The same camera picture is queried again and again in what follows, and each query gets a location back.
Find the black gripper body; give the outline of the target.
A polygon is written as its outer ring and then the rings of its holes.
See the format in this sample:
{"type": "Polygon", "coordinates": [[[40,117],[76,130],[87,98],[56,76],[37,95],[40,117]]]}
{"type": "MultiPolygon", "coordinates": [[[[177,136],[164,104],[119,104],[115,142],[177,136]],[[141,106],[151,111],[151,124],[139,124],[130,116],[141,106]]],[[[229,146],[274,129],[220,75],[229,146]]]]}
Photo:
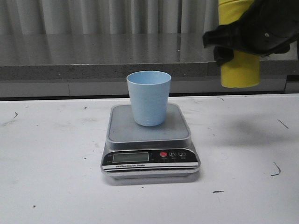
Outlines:
{"type": "Polygon", "coordinates": [[[299,37],[297,0],[255,0],[238,20],[240,44],[248,53],[284,54],[299,37]]]}

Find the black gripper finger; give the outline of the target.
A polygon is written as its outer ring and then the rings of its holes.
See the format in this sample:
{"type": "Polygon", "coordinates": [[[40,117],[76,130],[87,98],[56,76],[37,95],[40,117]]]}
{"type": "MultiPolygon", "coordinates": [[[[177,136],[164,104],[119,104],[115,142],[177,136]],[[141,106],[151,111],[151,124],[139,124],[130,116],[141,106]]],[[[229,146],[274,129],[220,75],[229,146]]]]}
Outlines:
{"type": "Polygon", "coordinates": [[[217,66],[234,59],[234,50],[247,52],[241,36],[240,22],[219,25],[215,30],[205,32],[202,36],[204,48],[214,46],[214,60],[217,66]]]}

